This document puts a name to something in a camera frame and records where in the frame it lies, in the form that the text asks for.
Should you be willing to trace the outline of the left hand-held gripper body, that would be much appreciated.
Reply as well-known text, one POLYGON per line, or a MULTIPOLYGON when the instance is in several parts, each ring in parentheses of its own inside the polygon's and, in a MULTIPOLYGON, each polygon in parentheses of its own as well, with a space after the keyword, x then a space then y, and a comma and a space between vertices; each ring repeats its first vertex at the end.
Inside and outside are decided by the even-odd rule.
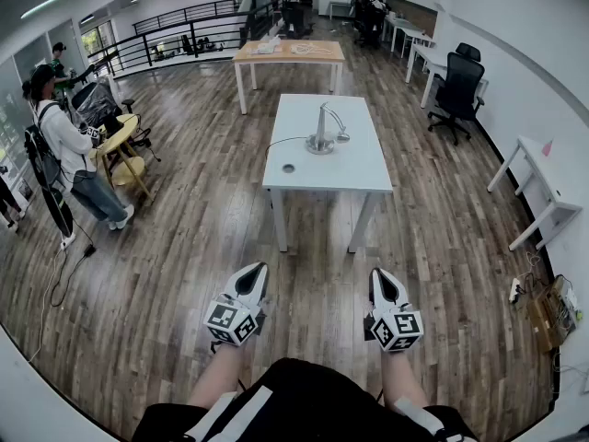
POLYGON ((259 335, 266 314, 261 306, 219 294, 205 313, 203 325, 222 343, 241 346, 252 335, 259 335))

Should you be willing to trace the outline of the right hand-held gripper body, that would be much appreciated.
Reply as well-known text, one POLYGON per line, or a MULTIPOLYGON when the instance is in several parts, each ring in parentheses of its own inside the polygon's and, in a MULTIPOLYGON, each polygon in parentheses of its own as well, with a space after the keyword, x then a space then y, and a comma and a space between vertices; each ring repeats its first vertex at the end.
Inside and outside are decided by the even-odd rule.
POLYGON ((375 308, 364 318, 364 339, 376 341, 385 353, 402 353, 424 334, 418 310, 375 308))

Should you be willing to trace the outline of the silver desk lamp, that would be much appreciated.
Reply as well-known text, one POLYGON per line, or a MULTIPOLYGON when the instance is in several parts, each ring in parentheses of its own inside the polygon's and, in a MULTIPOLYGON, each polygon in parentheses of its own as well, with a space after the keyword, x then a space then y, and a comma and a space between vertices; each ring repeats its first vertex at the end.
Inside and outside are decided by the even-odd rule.
POLYGON ((314 134, 306 139, 306 149, 314 155, 327 155, 334 150, 336 144, 343 144, 350 141, 350 135, 341 117, 332 109, 327 102, 319 107, 318 127, 314 134), (331 117, 338 127, 335 134, 327 134, 327 118, 331 117))

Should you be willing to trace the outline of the person's right forearm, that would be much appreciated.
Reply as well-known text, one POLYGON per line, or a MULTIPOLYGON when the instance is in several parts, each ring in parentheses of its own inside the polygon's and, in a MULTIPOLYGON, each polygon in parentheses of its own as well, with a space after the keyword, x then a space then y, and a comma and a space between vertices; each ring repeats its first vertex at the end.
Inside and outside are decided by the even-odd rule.
POLYGON ((395 403, 401 398, 406 398, 421 408, 429 405, 405 353, 382 352, 381 373, 384 404, 388 409, 394 410, 395 403))

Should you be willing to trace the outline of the person's left forearm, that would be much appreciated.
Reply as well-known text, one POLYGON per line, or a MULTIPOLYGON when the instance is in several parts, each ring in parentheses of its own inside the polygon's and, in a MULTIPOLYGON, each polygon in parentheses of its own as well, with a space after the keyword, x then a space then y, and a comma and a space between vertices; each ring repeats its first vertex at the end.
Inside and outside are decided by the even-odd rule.
POLYGON ((223 394, 236 391, 244 358, 245 346, 222 343, 199 376, 188 404, 209 410, 223 394))

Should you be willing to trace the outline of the white rectangular table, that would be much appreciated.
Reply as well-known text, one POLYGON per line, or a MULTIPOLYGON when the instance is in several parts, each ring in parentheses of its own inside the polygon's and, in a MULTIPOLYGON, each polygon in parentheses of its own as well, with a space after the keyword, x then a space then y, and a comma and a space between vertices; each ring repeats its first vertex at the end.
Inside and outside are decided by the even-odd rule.
MULTIPOLYGON (((329 116, 327 134, 337 131, 336 123, 329 116)), ((384 195, 392 193, 387 164, 366 100, 282 94, 266 154, 262 188, 270 193, 279 251, 288 249, 285 192, 361 192, 365 195, 364 204, 348 246, 348 252, 355 253, 364 242, 376 204, 384 195), (350 141, 336 144, 330 154, 314 155, 307 151, 306 139, 317 130, 319 107, 324 102, 341 117, 350 141), (294 172, 283 172, 284 164, 294 165, 294 172)))

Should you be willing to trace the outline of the cardboard box with electronics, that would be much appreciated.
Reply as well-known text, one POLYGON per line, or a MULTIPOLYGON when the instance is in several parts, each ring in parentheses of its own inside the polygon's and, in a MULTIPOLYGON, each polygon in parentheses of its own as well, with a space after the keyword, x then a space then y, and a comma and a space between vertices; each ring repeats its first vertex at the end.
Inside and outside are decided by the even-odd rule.
POLYGON ((560 347, 577 328, 578 303, 572 283, 558 275, 527 302, 527 312, 541 353, 560 347))

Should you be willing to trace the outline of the yellow round two-tier table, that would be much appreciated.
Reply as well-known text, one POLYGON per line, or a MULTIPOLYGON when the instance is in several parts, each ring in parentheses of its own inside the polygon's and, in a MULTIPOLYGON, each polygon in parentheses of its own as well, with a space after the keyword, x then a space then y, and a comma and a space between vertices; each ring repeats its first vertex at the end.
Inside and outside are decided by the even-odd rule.
POLYGON ((136 183, 150 200, 154 200, 154 196, 142 180, 142 175, 146 171, 145 161, 130 145, 130 139, 139 126, 139 115, 124 114, 117 120, 121 123, 121 128, 97 148, 93 148, 89 155, 102 165, 112 189, 136 183), (122 164, 110 169, 108 155, 112 153, 119 155, 122 164))

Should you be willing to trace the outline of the black mesh office chair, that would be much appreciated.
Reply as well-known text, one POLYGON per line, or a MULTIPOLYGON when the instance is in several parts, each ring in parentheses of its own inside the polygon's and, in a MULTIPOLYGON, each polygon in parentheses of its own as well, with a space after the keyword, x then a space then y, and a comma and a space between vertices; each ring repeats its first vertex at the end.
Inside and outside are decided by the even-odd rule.
POLYGON ((463 54, 450 52, 447 55, 445 81, 435 95, 435 107, 446 112, 447 115, 429 111, 427 113, 429 119, 432 117, 438 119, 438 122, 429 124, 429 132, 436 127, 448 127, 453 135, 454 145, 458 145, 456 134, 458 131, 464 133, 467 140, 471 138, 470 132, 457 121, 475 122, 477 120, 479 107, 484 105, 482 97, 477 95, 479 82, 484 72, 482 64, 463 54))

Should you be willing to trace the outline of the black plastic-wrapped chair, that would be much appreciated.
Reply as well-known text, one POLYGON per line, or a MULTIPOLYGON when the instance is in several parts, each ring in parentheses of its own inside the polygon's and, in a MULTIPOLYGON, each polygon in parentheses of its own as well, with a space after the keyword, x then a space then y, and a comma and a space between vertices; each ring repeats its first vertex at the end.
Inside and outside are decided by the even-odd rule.
MULTIPOLYGON (((92 82, 84 86, 78 91, 71 100, 74 109, 74 124, 79 130, 79 126, 83 123, 94 128, 102 127, 102 142, 110 137, 106 133, 103 125, 104 119, 109 115, 114 115, 117 118, 124 114, 133 113, 132 106, 133 99, 125 99, 122 105, 127 110, 126 113, 119 106, 119 103, 113 97, 110 89, 109 80, 99 82, 92 82)), ((130 145, 150 147, 152 145, 148 135, 151 133, 150 129, 144 130, 141 127, 141 118, 139 116, 139 126, 131 137, 130 145)))

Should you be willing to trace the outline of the pile of papers and tissues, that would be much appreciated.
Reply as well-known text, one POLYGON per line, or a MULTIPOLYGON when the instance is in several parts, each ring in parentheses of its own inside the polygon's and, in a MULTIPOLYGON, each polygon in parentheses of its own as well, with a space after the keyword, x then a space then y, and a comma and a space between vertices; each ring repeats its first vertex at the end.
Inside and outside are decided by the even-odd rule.
POLYGON ((268 41, 261 42, 257 47, 247 49, 247 55, 268 55, 281 52, 283 40, 276 36, 268 41))

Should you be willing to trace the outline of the wooden-top table with white legs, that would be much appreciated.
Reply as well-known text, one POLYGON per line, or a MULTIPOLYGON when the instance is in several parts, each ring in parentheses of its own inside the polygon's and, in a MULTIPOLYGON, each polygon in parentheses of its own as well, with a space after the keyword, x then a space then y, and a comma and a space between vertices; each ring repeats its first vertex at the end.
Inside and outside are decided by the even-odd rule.
POLYGON ((257 90, 256 66, 261 64, 326 64, 330 66, 329 91, 336 96, 341 94, 341 82, 345 57, 336 41, 283 40, 282 51, 268 55, 247 55, 247 49, 257 47, 262 41, 247 42, 232 59, 240 111, 248 113, 242 76, 242 67, 250 71, 253 90, 257 90))

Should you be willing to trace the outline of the black metal railing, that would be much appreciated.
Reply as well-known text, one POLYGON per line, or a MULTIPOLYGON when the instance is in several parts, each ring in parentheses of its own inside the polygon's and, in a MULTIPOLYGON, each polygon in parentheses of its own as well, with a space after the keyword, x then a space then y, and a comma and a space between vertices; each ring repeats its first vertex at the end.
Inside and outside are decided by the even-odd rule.
POLYGON ((129 76, 169 65, 230 59, 245 43, 268 36, 282 20, 283 2, 220 0, 133 24, 134 34, 91 51, 99 75, 129 76))

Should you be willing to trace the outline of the black swivel chair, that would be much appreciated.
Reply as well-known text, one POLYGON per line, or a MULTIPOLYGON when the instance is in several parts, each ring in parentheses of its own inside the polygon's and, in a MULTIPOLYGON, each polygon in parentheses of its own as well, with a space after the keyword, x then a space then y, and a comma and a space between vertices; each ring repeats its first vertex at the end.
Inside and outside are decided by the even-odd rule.
POLYGON ((313 12, 310 6, 298 3, 288 3, 283 9, 282 34, 286 39, 300 40, 309 37, 315 23, 312 20, 313 12))

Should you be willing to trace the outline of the long ceiling light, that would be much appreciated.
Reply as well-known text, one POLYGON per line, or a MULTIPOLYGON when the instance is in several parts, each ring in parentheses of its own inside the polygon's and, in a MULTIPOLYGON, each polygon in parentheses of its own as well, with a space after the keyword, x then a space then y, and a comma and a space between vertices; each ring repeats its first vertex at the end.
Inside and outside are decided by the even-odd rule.
POLYGON ((34 7, 28 9, 27 11, 25 11, 24 13, 21 14, 20 18, 21 19, 25 19, 27 17, 30 17, 32 15, 34 15, 35 13, 40 12, 41 10, 43 10, 44 8, 46 8, 47 6, 50 6, 56 2, 58 2, 60 0, 45 0, 37 5, 35 5, 34 7))

